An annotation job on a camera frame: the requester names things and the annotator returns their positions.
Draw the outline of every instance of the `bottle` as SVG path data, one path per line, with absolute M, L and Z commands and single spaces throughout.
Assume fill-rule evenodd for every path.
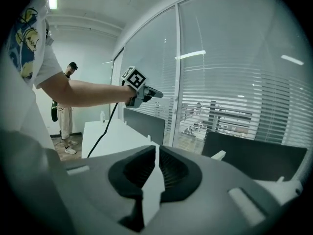
M 101 111 L 101 113 L 100 113 L 100 121 L 102 123 L 104 123 L 106 121 L 106 115 L 105 115 L 104 111 Z

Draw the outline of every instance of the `white table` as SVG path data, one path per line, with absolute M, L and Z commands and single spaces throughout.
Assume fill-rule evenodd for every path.
M 86 158 L 97 142 L 98 138 L 104 133 L 108 120 L 86 122 L 82 144 L 82 158 Z M 143 201 L 142 212 L 145 225 L 154 217 L 160 208 L 160 195 L 165 191 L 163 174 L 159 168 L 159 145 L 150 141 L 133 128 L 127 126 L 119 119 L 111 120 L 106 135 L 95 147 L 90 157 L 103 156 L 117 152 L 127 151 L 144 145 L 156 146 L 155 168 L 152 171 L 145 185 L 142 187 Z

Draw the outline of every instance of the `cap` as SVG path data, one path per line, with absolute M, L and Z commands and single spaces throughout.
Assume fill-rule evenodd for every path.
M 71 68 L 74 69 L 74 70 L 77 70 L 77 68 L 78 68 L 77 65 L 74 62 L 71 62 L 69 64 L 69 66 L 71 66 Z

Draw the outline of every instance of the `ceiling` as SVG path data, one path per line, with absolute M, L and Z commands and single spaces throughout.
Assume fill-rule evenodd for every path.
M 149 4 L 150 0 L 58 0 L 50 10 L 51 26 L 79 27 L 118 37 L 126 23 Z

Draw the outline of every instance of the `white t-shirt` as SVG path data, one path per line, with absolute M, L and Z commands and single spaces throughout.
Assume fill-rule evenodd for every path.
M 0 54 L 0 126 L 36 139 L 43 147 L 54 148 L 42 119 L 33 85 L 62 69 L 50 46 L 46 0 L 32 0 L 17 18 Z

